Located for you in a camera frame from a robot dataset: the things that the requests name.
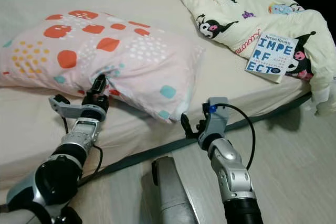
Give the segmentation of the pink pillow with orange spots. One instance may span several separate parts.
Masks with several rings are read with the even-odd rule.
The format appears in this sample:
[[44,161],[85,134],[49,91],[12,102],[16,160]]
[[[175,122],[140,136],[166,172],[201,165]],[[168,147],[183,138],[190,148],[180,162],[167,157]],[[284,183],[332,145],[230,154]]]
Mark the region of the pink pillow with orange spots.
[[2,47],[0,85],[84,97],[104,75],[104,94],[173,123],[188,109],[204,52],[151,25],[71,10],[47,16]]

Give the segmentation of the cream cartoon print blanket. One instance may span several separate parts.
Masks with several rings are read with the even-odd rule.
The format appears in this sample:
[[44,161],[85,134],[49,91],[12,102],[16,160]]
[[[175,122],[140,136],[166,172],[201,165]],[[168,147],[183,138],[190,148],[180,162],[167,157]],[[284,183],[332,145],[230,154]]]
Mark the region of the cream cartoon print blanket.
[[318,115],[336,113],[336,42],[326,19],[294,0],[181,0],[204,37],[249,61],[261,33],[298,39],[285,76],[307,81]]

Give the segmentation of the cream bed mattress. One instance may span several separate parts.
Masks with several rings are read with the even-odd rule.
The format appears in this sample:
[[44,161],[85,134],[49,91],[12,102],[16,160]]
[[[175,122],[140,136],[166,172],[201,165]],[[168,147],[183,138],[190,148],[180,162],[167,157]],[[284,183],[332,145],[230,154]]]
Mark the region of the cream bed mattress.
[[[0,38],[8,42],[47,16],[62,11],[85,9],[103,11],[126,20],[157,26],[195,41],[204,47],[195,93],[188,110],[197,122],[201,105],[209,97],[227,97],[249,117],[269,113],[309,92],[302,80],[285,77],[271,83],[244,70],[245,59],[226,47],[202,37],[180,0],[0,0]],[[55,91],[43,88],[2,88],[0,90],[0,190],[7,191],[41,164],[64,135],[61,119],[50,108]],[[85,174],[98,163],[109,166],[129,155],[184,138],[179,123],[168,125],[154,120],[122,102],[115,102],[103,122],[97,145],[103,158],[93,151]]]

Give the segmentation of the grey robot leg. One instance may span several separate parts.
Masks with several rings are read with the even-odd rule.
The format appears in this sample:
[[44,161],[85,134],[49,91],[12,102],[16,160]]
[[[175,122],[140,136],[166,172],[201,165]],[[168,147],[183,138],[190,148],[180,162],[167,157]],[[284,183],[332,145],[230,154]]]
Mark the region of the grey robot leg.
[[155,159],[152,174],[154,185],[159,188],[162,224],[199,224],[173,157]]

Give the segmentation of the white book with blue letters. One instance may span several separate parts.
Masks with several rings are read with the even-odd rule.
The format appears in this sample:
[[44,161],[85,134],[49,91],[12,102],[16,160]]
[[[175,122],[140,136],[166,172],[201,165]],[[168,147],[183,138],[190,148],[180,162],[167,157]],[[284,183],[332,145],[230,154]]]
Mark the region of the white book with blue letters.
[[297,46],[296,38],[261,33],[254,42],[244,70],[269,82],[280,83],[293,62],[293,53]]

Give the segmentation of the dark teal bed frame rail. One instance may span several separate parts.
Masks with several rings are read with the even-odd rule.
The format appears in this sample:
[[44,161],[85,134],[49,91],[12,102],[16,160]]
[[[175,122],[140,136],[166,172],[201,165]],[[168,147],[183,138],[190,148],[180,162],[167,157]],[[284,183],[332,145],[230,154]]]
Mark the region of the dark teal bed frame rail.
[[[312,96],[311,92],[305,93],[302,96],[298,97],[297,99],[291,102],[288,102],[287,104],[281,105],[279,108],[269,113],[262,114],[260,116],[251,116],[250,120],[254,123],[254,122],[261,121],[261,120],[267,120],[272,117],[279,116],[292,109],[298,108],[301,104],[307,102],[307,100],[310,100],[311,96]],[[192,138],[181,138],[180,140],[177,140],[175,142],[167,143],[165,145],[152,148],[148,151],[140,152],[139,154],[129,155],[128,157],[121,159],[119,162],[113,163],[108,166],[104,166],[103,169],[94,173],[93,175],[84,177],[81,183],[79,184],[79,186],[83,186],[86,183],[90,182],[91,180],[96,180],[99,176],[117,172],[121,169],[125,169],[126,167],[134,166],[146,160],[154,159],[158,157],[159,155],[168,154],[172,151],[181,149],[188,145],[192,145],[193,143],[196,143],[196,142],[197,140],[193,140]]]

